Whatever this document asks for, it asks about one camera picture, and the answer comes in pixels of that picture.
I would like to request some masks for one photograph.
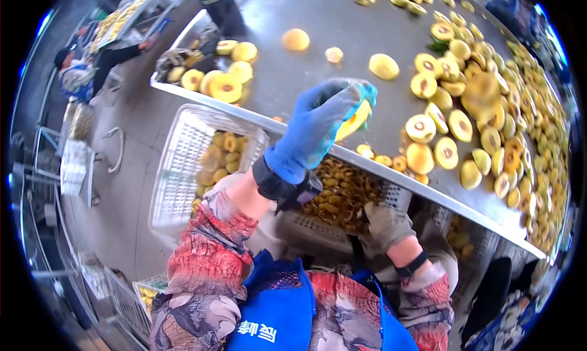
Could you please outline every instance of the red patterned clothing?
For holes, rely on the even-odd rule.
[[[153,350],[219,350],[241,319],[243,272],[253,263],[245,241],[257,222],[241,213],[224,190],[198,206],[172,254],[165,294],[153,301]],[[337,272],[307,272],[316,298],[309,350],[379,350],[378,297]],[[267,288],[296,286],[283,274]],[[440,264],[402,282],[398,319],[420,350],[446,350],[454,320],[449,280]]]

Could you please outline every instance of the crate of fruit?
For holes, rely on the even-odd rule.
[[[151,232],[175,249],[194,201],[222,177],[247,171],[270,141],[249,122],[204,105],[182,105],[157,170],[149,211]]]

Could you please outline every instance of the wrist strap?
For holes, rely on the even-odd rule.
[[[422,253],[418,255],[410,264],[405,267],[396,267],[396,272],[401,278],[412,277],[414,272],[418,270],[428,260],[428,251],[426,248],[422,248]]]

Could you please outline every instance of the metal work surface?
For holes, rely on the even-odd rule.
[[[479,11],[481,7],[476,3],[474,6],[478,10],[473,14],[465,10],[459,0],[456,2],[454,10],[467,22],[476,24],[485,40],[499,54],[505,59],[510,58],[505,36],[488,19],[494,24],[498,24],[497,20],[488,13],[488,19],[483,19]],[[423,113],[426,106],[425,100],[416,98],[410,91],[410,80],[415,74],[414,58],[416,54],[429,52],[426,45],[430,41],[430,26],[434,23],[432,12],[438,10],[448,15],[450,7],[434,0],[432,5],[423,4],[428,14],[416,17],[388,0],[377,0],[371,7],[357,5],[352,0],[239,0],[239,3],[248,34],[238,40],[253,42],[258,48],[253,66],[255,78],[239,101],[241,107],[179,86],[155,82],[154,77],[151,78],[152,86],[223,110],[268,132],[282,135],[286,126],[271,118],[278,116],[287,122],[300,92],[330,77],[366,79],[378,88],[378,104],[369,121],[369,129],[350,135],[343,142],[346,148],[333,146],[332,155],[437,202],[539,258],[545,257],[524,240],[526,232],[520,227],[521,212],[508,208],[505,200],[495,195],[493,177],[483,178],[478,188],[467,191],[460,184],[459,164],[454,170],[436,167],[429,173],[430,185],[424,186],[353,152],[360,143],[368,143],[377,154],[388,156],[397,156],[398,149],[406,147],[402,145],[401,129],[408,118]],[[205,13],[198,14],[173,47],[188,47],[208,23],[209,17]],[[292,53],[283,48],[282,34],[290,28],[301,28],[308,33],[311,44],[306,51]],[[340,66],[325,58],[324,51],[332,46],[340,47],[345,54]],[[376,53],[388,54],[397,61],[400,75],[396,80],[378,79],[367,69],[369,58]],[[461,161],[471,159],[470,151],[480,147],[479,133],[473,129],[472,143],[457,141]],[[430,145],[434,146],[438,138]]]

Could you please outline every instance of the blue knit glove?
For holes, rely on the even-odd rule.
[[[297,97],[288,129],[274,147],[265,150],[269,168],[290,184],[303,182],[306,170],[318,166],[342,122],[363,100],[375,107],[377,89],[365,80],[329,79]]]

